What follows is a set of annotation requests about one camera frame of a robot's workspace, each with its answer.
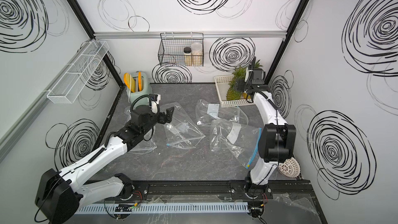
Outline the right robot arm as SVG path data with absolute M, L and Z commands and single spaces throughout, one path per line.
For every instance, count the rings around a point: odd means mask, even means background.
M 265 71 L 253 58 L 246 68 L 244 92 L 246 100 L 258 108 L 264 127 L 257 142 L 259 159 L 246 179 L 245 191 L 249 198 L 262 198 L 270 193 L 267 186 L 270 176 L 281 163 L 292 158 L 296 129 L 280 114 L 272 99 L 271 91 L 265 84 Z

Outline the zip-top bag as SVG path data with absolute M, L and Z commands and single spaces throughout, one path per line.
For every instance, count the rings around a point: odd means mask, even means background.
M 262 128 L 255 128 L 223 119 L 211 123 L 210 149 L 229 150 L 246 169 L 252 169 L 258 158 L 258 144 Z
M 160 110 L 165 112 L 171 107 L 174 108 L 172 121 L 164 125 L 166 145 L 184 150 L 196 148 L 198 143 L 205 138 L 205 134 L 178 102 L 162 105 Z
M 142 140 L 133 149 L 131 149 L 129 153 L 136 155 L 144 155 L 153 152 L 157 148 L 157 145 L 154 142 L 153 138 L 150 139 L 151 134 L 152 134 L 151 131 L 146 133 L 146 135 L 144 136 L 144 140 Z
M 221 107 L 219 103 L 208 103 L 200 99 L 195 107 L 197 125 L 210 126 L 213 120 L 223 119 L 239 124 L 248 124 L 247 115 L 239 107 Z

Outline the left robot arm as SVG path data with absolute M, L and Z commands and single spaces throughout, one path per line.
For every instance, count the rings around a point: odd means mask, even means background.
M 46 221 L 63 224 L 79 209 L 113 197 L 130 199 L 135 189 L 132 181 L 122 173 L 87 184 L 100 169 L 123 156 L 144 140 L 156 124 L 171 123 L 174 107 L 160 111 L 159 94 L 138 97 L 130 107 L 131 119 L 124 127 L 109 135 L 104 145 L 60 171 L 50 169 L 40 179 L 35 204 Z

